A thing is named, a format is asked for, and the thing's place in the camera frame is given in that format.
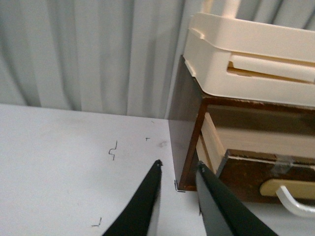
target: gray curtain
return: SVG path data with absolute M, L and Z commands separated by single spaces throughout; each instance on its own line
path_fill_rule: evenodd
M 0 0 L 0 103 L 168 118 L 202 2 Z M 242 0 L 237 18 L 315 30 L 314 10 L 314 0 Z

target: plastic storage tray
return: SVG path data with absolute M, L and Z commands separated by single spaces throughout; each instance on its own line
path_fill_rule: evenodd
M 205 93 L 315 107 L 315 32 L 196 13 L 186 65 Z

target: ink mark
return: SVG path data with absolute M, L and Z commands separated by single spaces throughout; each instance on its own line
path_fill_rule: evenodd
M 176 190 L 176 192 L 179 192 L 179 193 L 186 193 L 186 191 L 178 190 L 178 188 L 177 188 L 177 181 L 176 181 L 176 180 L 174 180 L 174 185 L 175 185 L 175 190 Z
M 91 225 L 91 226 L 92 226 L 92 227 L 99 227 L 101 222 L 102 222 L 102 217 L 99 219 L 98 225 Z
M 115 160 L 115 154 L 112 154 L 112 153 L 110 153 L 110 152 L 111 152 L 111 150 L 116 150 L 116 149 L 117 149 L 117 140 L 116 140 L 116 146 L 115 146 L 115 148 L 109 149 L 109 152 L 108 152 L 109 155 L 112 155 L 112 156 L 113 156 L 113 160 Z

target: dark wooden frame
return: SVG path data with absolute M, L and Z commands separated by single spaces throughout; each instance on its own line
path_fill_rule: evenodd
M 198 157 L 196 144 L 208 105 L 232 106 L 278 112 L 315 114 L 315 108 L 211 96 L 202 91 L 181 56 L 169 116 L 175 177 L 178 190 L 195 191 Z

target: white table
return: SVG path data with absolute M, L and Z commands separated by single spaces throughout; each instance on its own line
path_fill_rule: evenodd
M 0 105 L 0 235 L 102 235 L 157 159 L 158 235 L 206 235 L 196 193 L 175 190 L 167 120 Z

